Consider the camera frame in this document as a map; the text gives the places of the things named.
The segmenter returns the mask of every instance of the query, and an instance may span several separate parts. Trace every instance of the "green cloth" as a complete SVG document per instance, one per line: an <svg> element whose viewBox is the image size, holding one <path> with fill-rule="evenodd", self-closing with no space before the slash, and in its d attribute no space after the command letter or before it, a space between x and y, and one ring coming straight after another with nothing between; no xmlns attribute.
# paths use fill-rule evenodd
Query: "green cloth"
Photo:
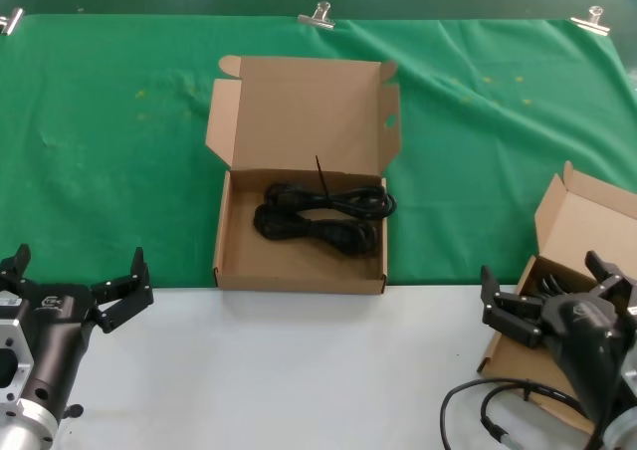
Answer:
<svg viewBox="0 0 637 450"><path fill-rule="evenodd" d="M225 166L204 144L227 54L394 60L392 284L515 281L565 160L637 191L637 106L607 38L566 21L30 16L0 38L0 256L28 276L209 286Z"/></svg>

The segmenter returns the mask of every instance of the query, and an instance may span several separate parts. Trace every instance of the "black cable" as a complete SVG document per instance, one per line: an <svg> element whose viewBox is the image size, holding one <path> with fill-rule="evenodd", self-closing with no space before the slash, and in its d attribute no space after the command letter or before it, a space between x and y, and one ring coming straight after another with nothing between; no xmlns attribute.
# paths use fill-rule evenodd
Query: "black cable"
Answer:
<svg viewBox="0 0 637 450"><path fill-rule="evenodd" d="M327 208L368 221L380 221L396 210L396 200L383 186L361 186L331 194L313 193L295 184L275 183L264 197L267 205L284 212Z"/></svg>
<svg viewBox="0 0 637 450"><path fill-rule="evenodd" d="M588 439L588 443L584 447L584 450L598 450L602 446L602 432L606 428L606 424L608 423L608 417L610 416L612 407L613 407L613 396L617 394L617 387L619 386L622 380L622 374L617 369L615 380L613 381L611 391L609 392L608 404L604 409L599 421L595 423L595 427L593 428L593 433L590 434L590 438Z"/></svg>
<svg viewBox="0 0 637 450"><path fill-rule="evenodd" d="M343 193L314 193L289 183L275 183L255 211L254 226L267 239L300 237L321 239L347 256L368 254L378 242L376 228L367 221L380 221L396 210L396 200L383 186L361 186ZM311 209L335 209L354 219L304 218Z"/></svg>
<svg viewBox="0 0 637 450"><path fill-rule="evenodd" d="M255 211L255 228L267 239L313 237L326 241L347 256L360 256L376 246L376 229L357 219L313 221L296 213L286 213L262 204Z"/></svg>
<svg viewBox="0 0 637 450"><path fill-rule="evenodd" d="M541 299L571 294L570 287L557 275L547 274L537 282L537 292Z"/></svg>
<svg viewBox="0 0 637 450"><path fill-rule="evenodd" d="M548 296L545 293L531 292L529 293L529 296L531 296L532 298L540 299L542 303L545 303L548 299Z"/></svg>
<svg viewBox="0 0 637 450"><path fill-rule="evenodd" d="M480 410L481 422L483 423L485 428L487 428L487 431L489 431L489 433L499 442L502 440L502 438L505 435L508 435L509 432L507 432L504 428L494 424L491 421L491 419L489 419L489 417L487 416L487 405L489 404L489 401L494 396L496 396L498 393L505 390L520 388L524 390L525 393L532 392L532 393L538 393L540 395L545 395L549 398L552 398L554 400L560 401L561 403L568 405L569 407L573 408L575 411L579 412L581 415L584 415L581 405L579 404L579 402L577 402L577 400L548 385L544 385L538 382L533 382L532 380L523 380L520 378L506 378L506 377L479 378L467 383L463 383L462 385L458 385L457 387L453 388L447 393L444 400L442 401L442 405L440 406L440 437L442 439L442 444L445 450L452 450L451 445L449 445L449 440L447 439L447 426L445 421L445 414L446 414L447 406L449 405L449 401L451 400L451 397L453 397L456 393L461 392L467 388L475 387L476 385L482 385L483 383L505 384L505 385L496 387L485 396L481 405L481 410ZM593 435L591 435L590 439L588 440L585 450L592 450L597 448L595 445L597 445L599 434L601 433L601 429L603 426L603 422L601 421L598 422L597 426L600 427L598 430L598 433L597 435L595 435L595 432L593 432Z"/></svg>

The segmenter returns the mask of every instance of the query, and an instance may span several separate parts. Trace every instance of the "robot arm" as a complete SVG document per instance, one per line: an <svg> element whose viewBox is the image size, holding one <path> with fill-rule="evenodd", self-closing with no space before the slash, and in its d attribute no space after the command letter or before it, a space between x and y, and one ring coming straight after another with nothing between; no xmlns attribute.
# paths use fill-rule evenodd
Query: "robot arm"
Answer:
<svg viewBox="0 0 637 450"><path fill-rule="evenodd" d="M483 323L528 347L546 345L609 449L637 449L637 285L597 254L588 293L548 299L501 293L482 270Z"/></svg>
<svg viewBox="0 0 637 450"><path fill-rule="evenodd" d="M153 302L148 267L137 248L130 274L91 287L39 285L23 277L27 245L0 262L0 450L53 445L95 326L110 333ZM100 305L117 301L105 310Z"/></svg>

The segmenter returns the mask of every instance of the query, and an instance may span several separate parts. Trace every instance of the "cardboard flap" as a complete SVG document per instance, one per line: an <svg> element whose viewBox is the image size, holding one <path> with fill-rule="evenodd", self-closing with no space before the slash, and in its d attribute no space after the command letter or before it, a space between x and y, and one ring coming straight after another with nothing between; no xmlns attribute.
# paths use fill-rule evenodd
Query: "cardboard flap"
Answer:
<svg viewBox="0 0 637 450"><path fill-rule="evenodd" d="M378 100L378 172L381 173L400 152L400 88L384 85Z"/></svg>
<svg viewBox="0 0 637 450"><path fill-rule="evenodd" d="M637 195L577 171L570 161L564 166L564 185L577 196L637 219Z"/></svg>
<svg viewBox="0 0 637 450"><path fill-rule="evenodd" d="M315 170L318 156L325 171L380 175L400 149L398 86L382 85L395 64L227 56L219 67L241 80L215 82L206 141L233 169Z"/></svg>
<svg viewBox="0 0 637 450"><path fill-rule="evenodd" d="M566 194L564 184L559 176L555 175L535 211L535 233L537 234L537 247L540 254L542 254L548 242L550 231L566 198Z"/></svg>
<svg viewBox="0 0 637 450"><path fill-rule="evenodd" d="M241 77L241 57L226 55L219 60L219 68L230 77Z"/></svg>
<svg viewBox="0 0 637 450"><path fill-rule="evenodd" d="M535 213L539 253L590 276L584 257L601 259L637 276L637 196L572 168L555 177Z"/></svg>
<svg viewBox="0 0 637 450"><path fill-rule="evenodd" d="M229 166L233 163L240 96L241 81L215 80L206 145Z"/></svg>
<svg viewBox="0 0 637 450"><path fill-rule="evenodd" d="M380 82L385 83L394 78L398 72L398 65L393 60L380 64Z"/></svg>

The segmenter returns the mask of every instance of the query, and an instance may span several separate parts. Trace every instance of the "white tabletop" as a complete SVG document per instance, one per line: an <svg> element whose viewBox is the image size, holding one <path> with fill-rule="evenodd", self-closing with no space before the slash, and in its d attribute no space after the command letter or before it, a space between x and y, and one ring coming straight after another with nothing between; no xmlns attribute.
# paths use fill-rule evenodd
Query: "white tabletop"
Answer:
<svg viewBox="0 0 637 450"><path fill-rule="evenodd" d="M384 296L163 290L111 335L93 334L57 450L438 450L448 390L477 378L492 331L479 289ZM454 450L504 447L479 421L488 388L454 397ZM532 449L586 436L516 395L493 420Z"/></svg>

